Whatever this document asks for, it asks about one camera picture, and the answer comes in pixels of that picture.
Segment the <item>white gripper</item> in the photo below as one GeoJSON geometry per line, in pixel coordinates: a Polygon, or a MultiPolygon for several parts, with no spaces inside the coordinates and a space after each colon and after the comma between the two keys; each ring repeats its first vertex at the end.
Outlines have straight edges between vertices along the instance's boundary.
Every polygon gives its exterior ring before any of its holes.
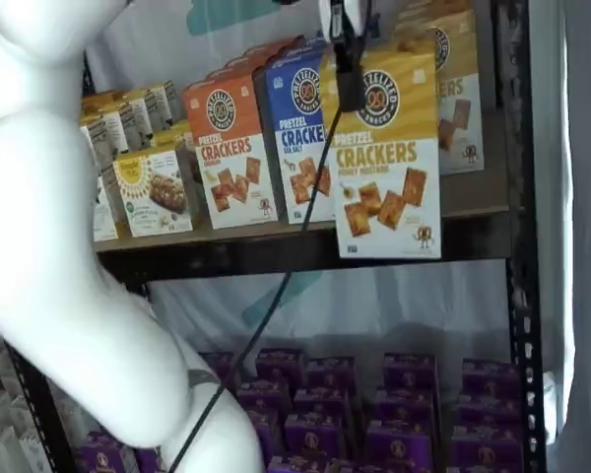
{"type": "Polygon", "coordinates": [[[319,0],[319,16],[324,38],[333,45],[336,83],[342,112],[363,108],[362,47],[349,39],[363,36],[370,14],[365,0],[319,0]]]}

